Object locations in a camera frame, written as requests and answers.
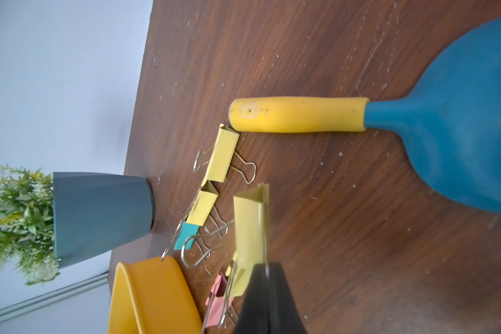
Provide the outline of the teal binder clip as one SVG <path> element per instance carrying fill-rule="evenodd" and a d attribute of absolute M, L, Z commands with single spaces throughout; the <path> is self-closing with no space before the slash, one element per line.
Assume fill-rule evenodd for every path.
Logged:
<path fill-rule="evenodd" d="M 179 251 L 182 249 L 189 250 L 191 248 L 192 242 L 189 242 L 190 246 L 186 246 L 185 242 L 188 238 L 197 235 L 199 229 L 199 225 L 188 224 L 186 221 L 179 222 L 173 236 L 171 237 L 169 245 L 165 248 L 164 252 L 161 255 L 161 261 L 165 260 L 170 251 Z"/>

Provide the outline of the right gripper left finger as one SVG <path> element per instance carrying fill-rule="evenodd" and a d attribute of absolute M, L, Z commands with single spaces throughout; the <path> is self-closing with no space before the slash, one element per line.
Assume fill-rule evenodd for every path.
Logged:
<path fill-rule="evenodd" d="M 265 264 L 256 264 L 253 268 L 242 311 L 233 333 L 266 334 L 269 332 L 268 267 Z"/>

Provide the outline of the pink binder clip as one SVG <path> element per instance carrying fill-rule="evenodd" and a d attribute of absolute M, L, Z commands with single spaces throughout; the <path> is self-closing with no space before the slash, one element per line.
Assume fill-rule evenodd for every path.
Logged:
<path fill-rule="evenodd" d="M 201 333 L 204 333 L 206 328 L 224 323 L 221 318 L 223 316 L 224 294 L 227 285 L 227 277 L 222 272 L 219 272 L 205 302 L 207 309 L 203 319 Z"/>

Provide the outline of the yellow binder clip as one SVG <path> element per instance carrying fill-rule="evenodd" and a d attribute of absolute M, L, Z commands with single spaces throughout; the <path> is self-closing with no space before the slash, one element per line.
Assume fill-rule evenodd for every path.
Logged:
<path fill-rule="evenodd" d="M 220 124 L 215 142 L 207 150 L 199 150 L 193 164 L 193 172 L 197 173 L 201 167 L 207 167 L 205 176 L 201 182 L 202 186 L 204 186 L 208 181 L 221 183 L 225 182 L 230 168 L 241 174 L 246 184 L 250 185 L 253 183 L 257 175 L 257 165 L 254 162 L 244 160 L 236 151 L 239 138 L 239 132 L 229 126 Z M 199 157 L 202 154 L 207 154 L 209 152 L 212 152 L 210 160 L 199 164 Z M 253 177 L 250 180 L 245 176 L 243 171 L 232 165 L 233 157 L 237 157 L 243 164 L 253 167 Z"/>
<path fill-rule="evenodd" d="M 217 198 L 218 191 L 215 186 L 211 181 L 205 181 L 188 207 L 183 222 L 197 227 L 204 226 Z"/>
<path fill-rule="evenodd" d="M 244 295 L 254 266 L 267 261 L 269 202 L 270 185 L 265 183 L 233 196 L 236 247 L 225 293 L 229 299 Z"/>

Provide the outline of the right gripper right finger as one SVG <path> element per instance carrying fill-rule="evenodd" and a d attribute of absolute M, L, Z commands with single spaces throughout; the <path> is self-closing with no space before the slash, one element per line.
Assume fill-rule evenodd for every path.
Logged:
<path fill-rule="evenodd" d="M 306 333 L 280 263 L 269 265 L 269 332 Z"/>

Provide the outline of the yellow plastic storage box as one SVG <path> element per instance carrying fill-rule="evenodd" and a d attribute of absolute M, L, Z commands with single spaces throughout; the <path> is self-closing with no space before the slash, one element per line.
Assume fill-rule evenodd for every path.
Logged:
<path fill-rule="evenodd" d="M 117 264 L 109 333 L 200 333 L 201 327 L 193 296 L 173 257 Z"/>

